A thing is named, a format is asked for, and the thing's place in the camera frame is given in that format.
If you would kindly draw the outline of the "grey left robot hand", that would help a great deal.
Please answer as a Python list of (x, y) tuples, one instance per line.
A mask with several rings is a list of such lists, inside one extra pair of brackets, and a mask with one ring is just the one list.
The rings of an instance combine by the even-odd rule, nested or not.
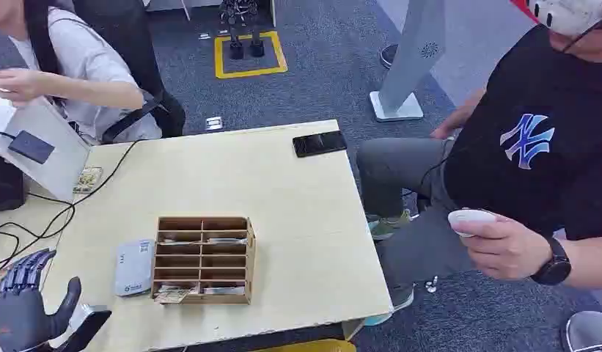
[(0, 280), (0, 349), (46, 351), (64, 334), (81, 296), (73, 277), (55, 313), (47, 314), (40, 292), (41, 274), (56, 251), (41, 249), (17, 260)]

